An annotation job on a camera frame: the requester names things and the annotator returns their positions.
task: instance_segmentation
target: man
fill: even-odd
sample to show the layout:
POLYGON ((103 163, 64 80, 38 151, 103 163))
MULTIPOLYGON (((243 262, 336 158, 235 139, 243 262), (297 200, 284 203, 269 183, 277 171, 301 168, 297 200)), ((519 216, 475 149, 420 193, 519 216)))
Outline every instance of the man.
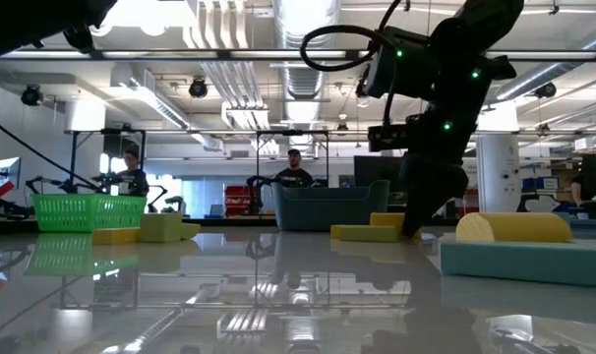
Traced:
POLYGON ((149 192, 149 184, 145 172, 139 169, 139 154, 136 151, 127 150, 123 155, 123 160, 128 169, 117 174, 122 180, 119 183, 119 194, 146 197, 149 192))
POLYGON ((582 202, 589 202, 593 197, 596 197, 596 191, 591 190, 584 183, 584 174, 582 172, 571 180, 571 196, 573 202, 577 205, 581 205, 582 202))
POLYGON ((287 188, 311 186, 314 179, 307 171, 300 168, 300 161, 302 161, 300 151, 296 148, 291 149, 287 152, 287 159, 289 160, 289 167, 276 175, 276 178, 280 179, 280 184, 287 188))

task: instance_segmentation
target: black t-shirt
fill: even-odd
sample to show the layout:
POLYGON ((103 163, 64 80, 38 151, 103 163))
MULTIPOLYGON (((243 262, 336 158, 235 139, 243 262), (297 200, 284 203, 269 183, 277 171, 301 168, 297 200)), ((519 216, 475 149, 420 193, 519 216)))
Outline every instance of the black t-shirt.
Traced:
POLYGON ((589 189, 589 186, 584 184, 584 175, 582 173, 573 177, 571 183, 577 183, 580 185, 580 198, 583 202, 588 202, 596 197, 596 191, 589 189))
POLYGON ((276 175, 276 178, 279 178, 280 184, 287 188, 309 187, 314 183, 311 175, 302 168, 297 170, 285 168, 276 175))
POLYGON ((134 197, 144 197, 148 194, 149 184, 145 172, 137 169, 133 171, 119 172, 117 173, 117 176, 121 178, 119 194, 134 197))

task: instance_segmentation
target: metal pole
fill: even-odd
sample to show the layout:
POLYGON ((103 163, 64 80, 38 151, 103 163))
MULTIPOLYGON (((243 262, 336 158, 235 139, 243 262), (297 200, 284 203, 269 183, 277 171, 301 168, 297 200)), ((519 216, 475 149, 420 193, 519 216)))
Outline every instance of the metal pole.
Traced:
POLYGON ((79 132, 73 132, 73 146, 71 148, 71 175, 69 176, 69 181, 71 181, 71 184, 73 184, 75 177, 75 158, 78 152, 78 136, 80 135, 79 132))
POLYGON ((261 141, 261 133, 257 132, 257 176, 259 176, 259 142, 261 141))
POLYGON ((141 131, 141 171, 143 171, 143 167, 145 167, 145 150, 148 144, 148 132, 141 131))
POLYGON ((327 137, 327 187, 330 186, 330 181, 328 180, 328 133, 325 133, 325 137, 327 137))

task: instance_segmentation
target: teal foam mat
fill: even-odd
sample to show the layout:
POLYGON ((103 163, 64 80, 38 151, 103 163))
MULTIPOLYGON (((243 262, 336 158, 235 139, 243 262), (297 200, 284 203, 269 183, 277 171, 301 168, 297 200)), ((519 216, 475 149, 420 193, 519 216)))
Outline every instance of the teal foam mat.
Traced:
POLYGON ((596 249, 580 244, 444 242, 443 274, 596 286, 596 249))

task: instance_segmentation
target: yellow cylinder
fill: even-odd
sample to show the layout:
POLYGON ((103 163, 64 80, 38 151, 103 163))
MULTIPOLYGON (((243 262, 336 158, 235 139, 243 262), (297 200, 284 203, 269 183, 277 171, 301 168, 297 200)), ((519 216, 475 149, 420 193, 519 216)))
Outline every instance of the yellow cylinder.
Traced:
POLYGON ((457 224, 457 241, 569 242, 569 225, 548 212, 473 212, 457 224))

